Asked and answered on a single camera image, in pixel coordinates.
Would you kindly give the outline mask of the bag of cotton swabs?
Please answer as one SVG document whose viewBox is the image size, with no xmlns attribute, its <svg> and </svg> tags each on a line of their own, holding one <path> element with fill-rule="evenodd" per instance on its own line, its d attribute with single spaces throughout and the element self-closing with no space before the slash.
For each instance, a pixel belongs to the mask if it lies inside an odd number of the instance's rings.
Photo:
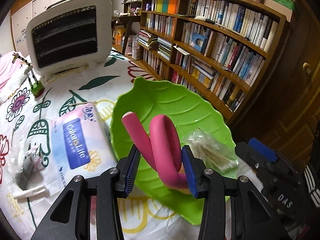
<svg viewBox="0 0 320 240">
<path fill-rule="evenodd" d="M 190 133 L 183 144 L 189 145 L 194 157 L 201 159 L 206 167 L 224 177 L 236 178 L 239 162 L 233 146 L 219 142 L 216 137 L 200 128 Z"/>
</svg>

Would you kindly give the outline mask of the bag with grey sock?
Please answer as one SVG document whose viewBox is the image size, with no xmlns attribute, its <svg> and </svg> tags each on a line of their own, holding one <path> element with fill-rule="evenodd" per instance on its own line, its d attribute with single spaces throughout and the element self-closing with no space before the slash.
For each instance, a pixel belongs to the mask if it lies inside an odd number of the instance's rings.
<svg viewBox="0 0 320 240">
<path fill-rule="evenodd" d="M 22 191 L 44 183 L 40 146 L 30 147 L 11 158 L 10 175 L 14 183 Z"/>
</svg>

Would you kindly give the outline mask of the pink foam bendy roller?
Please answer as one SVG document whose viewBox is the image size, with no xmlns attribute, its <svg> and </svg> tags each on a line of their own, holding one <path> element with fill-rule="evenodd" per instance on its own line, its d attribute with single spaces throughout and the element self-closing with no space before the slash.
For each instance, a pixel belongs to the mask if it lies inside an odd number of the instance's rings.
<svg viewBox="0 0 320 240">
<path fill-rule="evenodd" d="M 187 189 L 187 179 L 181 173 L 182 150 L 172 120 L 160 114 L 152 118 L 147 133 L 134 112 L 121 119 L 132 142 L 146 162 L 158 173 L 160 180 L 173 189 Z"/>
</svg>

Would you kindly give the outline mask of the blue tissue pack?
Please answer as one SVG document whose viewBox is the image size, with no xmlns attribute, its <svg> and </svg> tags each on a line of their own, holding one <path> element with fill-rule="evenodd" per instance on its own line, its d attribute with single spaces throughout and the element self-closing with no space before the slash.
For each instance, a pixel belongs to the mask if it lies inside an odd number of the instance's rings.
<svg viewBox="0 0 320 240">
<path fill-rule="evenodd" d="M 51 123 L 52 157 L 62 186 L 77 175 L 92 178 L 116 166 L 108 127 L 93 103 L 86 103 Z"/>
</svg>

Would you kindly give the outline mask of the floral bed sheet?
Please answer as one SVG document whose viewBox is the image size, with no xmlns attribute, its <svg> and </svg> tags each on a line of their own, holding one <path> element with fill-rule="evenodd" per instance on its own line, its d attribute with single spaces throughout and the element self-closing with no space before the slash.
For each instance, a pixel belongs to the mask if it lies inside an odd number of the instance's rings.
<svg viewBox="0 0 320 240">
<path fill-rule="evenodd" d="M 14 236 L 30 239 L 74 176 L 99 176 L 128 154 L 132 141 L 121 121 L 128 111 L 145 128 L 167 115 L 181 141 L 200 128 L 235 146 L 222 115 L 203 98 L 155 81 L 116 52 L 94 69 L 54 75 L 38 98 L 24 82 L 1 104 L 1 211 Z"/>
</svg>

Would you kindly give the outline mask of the wooden bookshelf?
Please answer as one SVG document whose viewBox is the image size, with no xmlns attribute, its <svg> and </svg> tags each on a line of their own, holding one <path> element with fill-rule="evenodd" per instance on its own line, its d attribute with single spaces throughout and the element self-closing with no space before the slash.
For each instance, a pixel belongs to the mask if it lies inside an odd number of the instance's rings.
<svg viewBox="0 0 320 240">
<path fill-rule="evenodd" d="M 140 59 L 232 124 L 275 62 L 285 25 L 285 15 L 253 0 L 142 0 Z"/>
</svg>

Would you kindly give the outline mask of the zebra toy on green base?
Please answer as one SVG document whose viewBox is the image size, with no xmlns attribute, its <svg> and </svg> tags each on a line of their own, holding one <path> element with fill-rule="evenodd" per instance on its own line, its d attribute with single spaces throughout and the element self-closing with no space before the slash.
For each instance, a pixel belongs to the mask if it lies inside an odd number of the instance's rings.
<svg viewBox="0 0 320 240">
<path fill-rule="evenodd" d="M 27 65 L 27 68 L 24 71 L 24 76 L 26 76 L 28 79 L 30 90 L 34 98 L 39 98 L 44 92 L 44 86 L 41 81 L 36 78 L 33 71 L 33 65 L 18 53 L 13 53 L 12 63 L 15 63 L 17 59 L 21 60 L 24 64 Z"/>
</svg>

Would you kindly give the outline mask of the white electric heater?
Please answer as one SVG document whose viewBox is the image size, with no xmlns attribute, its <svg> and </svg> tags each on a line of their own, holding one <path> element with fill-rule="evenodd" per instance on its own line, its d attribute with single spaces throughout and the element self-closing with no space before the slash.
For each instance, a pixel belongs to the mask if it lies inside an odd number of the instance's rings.
<svg viewBox="0 0 320 240">
<path fill-rule="evenodd" d="M 111 0 L 69 0 L 53 4 L 33 18 L 26 28 L 33 69 L 45 80 L 81 66 L 94 69 L 111 52 L 111 22 Z"/>
</svg>

